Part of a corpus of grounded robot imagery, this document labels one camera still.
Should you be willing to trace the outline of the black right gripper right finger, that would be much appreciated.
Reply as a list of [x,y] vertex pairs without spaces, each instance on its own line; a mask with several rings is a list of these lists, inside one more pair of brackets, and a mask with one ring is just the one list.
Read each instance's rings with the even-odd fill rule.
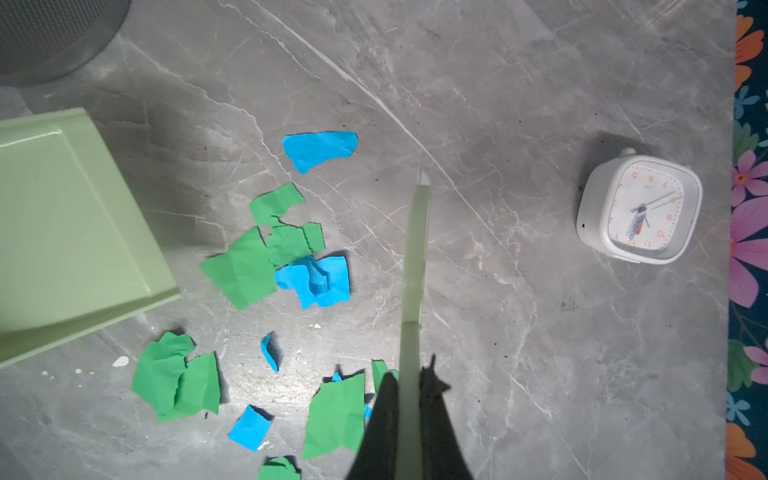
[[420,373],[420,416],[425,479],[472,479],[443,399],[450,386],[435,372],[436,355]]

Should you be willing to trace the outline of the light green dustpan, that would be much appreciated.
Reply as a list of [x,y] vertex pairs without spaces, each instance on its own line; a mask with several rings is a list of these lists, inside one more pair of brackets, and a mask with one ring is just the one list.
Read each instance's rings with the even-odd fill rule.
[[1,363],[176,300],[179,287],[88,113],[1,124]]

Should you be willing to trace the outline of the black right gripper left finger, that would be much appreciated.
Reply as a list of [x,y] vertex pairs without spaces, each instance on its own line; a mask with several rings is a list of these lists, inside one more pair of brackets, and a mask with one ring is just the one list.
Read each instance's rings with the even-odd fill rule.
[[356,458],[348,472],[348,480],[393,480],[395,478],[399,386],[392,373],[380,383],[373,413],[366,427]]

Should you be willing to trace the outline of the light green hand brush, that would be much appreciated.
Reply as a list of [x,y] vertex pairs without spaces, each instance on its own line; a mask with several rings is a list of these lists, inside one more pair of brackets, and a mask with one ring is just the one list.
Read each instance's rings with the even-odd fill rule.
[[399,350],[397,479],[423,477],[420,408],[420,330],[430,217],[431,184],[421,173],[406,229]]

